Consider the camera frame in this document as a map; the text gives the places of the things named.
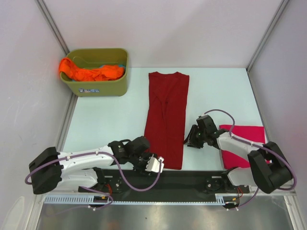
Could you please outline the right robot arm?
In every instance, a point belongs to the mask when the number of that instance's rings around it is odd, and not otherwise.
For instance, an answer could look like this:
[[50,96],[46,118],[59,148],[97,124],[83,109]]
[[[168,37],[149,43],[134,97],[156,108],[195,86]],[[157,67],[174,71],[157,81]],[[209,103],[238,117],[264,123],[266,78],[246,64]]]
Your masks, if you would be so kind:
[[218,129],[209,115],[199,116],[196,122],[184,141],[187,146],[201,149],[207,144],[247,160],[250,172],[246,179],[266,194],[284,190],[283,186],[291,180],[295,185],[291,166],[276,143],[253,142],[233,134],[231,129]]

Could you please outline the dark red t shirt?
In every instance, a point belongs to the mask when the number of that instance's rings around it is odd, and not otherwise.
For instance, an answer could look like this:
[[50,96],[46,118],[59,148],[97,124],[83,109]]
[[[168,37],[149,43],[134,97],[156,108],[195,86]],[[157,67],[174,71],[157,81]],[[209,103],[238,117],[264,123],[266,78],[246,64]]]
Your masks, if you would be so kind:
[[149,73],[149,110],[144,136],[165,168],[182,169],[189,76]]

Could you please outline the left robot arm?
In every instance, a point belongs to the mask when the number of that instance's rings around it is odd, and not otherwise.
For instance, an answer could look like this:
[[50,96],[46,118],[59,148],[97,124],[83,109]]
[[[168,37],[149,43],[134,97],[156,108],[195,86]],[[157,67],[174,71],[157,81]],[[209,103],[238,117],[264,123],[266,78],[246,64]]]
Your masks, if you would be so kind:
[[121,166],[126,163],[132,164],[133,170],[142,175],[161,175],[164,168],[164,158],[150,152],[149,141],[140,136],[79,152],[49,147],[29,164],[25,183],[32,186],[36,195],[51,191],[112,193],[121,182],[107,178],[104,168],[115,165],[122,175]]

